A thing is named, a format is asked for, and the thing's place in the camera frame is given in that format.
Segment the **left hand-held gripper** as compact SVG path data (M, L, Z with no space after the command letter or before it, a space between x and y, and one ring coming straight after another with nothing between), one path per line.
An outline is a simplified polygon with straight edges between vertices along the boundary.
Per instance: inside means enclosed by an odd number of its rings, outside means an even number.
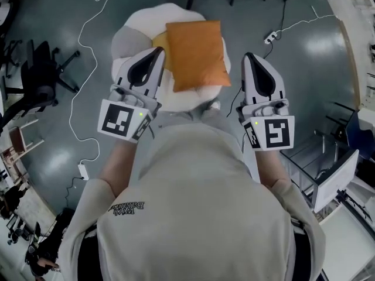
M138 143L162 106L155 97L165 66L166 53L153 47L125 61L103 99L97 131Z

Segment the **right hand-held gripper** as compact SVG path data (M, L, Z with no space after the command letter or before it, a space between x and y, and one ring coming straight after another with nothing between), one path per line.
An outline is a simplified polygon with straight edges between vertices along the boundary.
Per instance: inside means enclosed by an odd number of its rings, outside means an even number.
M252 149L293 148L295 117L289 114L280 73L264 58L250 52L244 55L241 69L246 105L241 104L236 111Z

